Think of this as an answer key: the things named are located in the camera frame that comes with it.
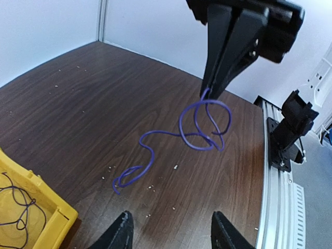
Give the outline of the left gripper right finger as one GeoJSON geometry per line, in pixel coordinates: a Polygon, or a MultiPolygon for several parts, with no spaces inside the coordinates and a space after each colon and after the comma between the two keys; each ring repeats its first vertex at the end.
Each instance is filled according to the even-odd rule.
{"type": "Polygon", "coordinates": [[[213,212],[211,223],[212,249],[254,249],[228,218],[220,211],[213,212]]]}

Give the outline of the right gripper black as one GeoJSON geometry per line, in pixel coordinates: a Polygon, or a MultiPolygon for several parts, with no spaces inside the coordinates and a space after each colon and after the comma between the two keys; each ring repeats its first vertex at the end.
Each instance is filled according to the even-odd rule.
{"type": "Polygon", "coordinates": [[[187,1],[196,20],[207,24],[207,61],[201,96],[218,99],[259,55],[281,63],[292,48],[305,9],[289,1],[187,1]]]}

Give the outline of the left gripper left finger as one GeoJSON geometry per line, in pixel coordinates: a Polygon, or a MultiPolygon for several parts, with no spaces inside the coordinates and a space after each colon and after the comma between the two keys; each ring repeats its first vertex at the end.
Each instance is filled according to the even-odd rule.
{"type": "Polygon", "coordinates": [[[133,216],[129,211],[124,211],[89,248],[132,249],[133,236],[133,216]]]}

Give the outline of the yellow bin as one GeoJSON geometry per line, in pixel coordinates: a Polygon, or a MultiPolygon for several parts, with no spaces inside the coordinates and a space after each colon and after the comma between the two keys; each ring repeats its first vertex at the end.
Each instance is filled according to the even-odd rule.
{"type": "Polygon", "coordinates": [[[77,211],[1,152],[1,248],[59,248],[77,211]]]}

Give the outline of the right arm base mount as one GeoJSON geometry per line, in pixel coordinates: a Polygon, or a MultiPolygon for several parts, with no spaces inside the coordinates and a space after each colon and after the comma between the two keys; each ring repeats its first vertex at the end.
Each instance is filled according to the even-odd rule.
{"type": "Polygon", "coordinates": [[[281,122],[267,118],[268,163],[278,170],[290,172],[291,162],[302,164],[306,159],[303,144],[298,148],[295,143],[312,129],[319,113],[299,96],[299,90],[295,90],[284,102],[281,114],[281,122]]]}

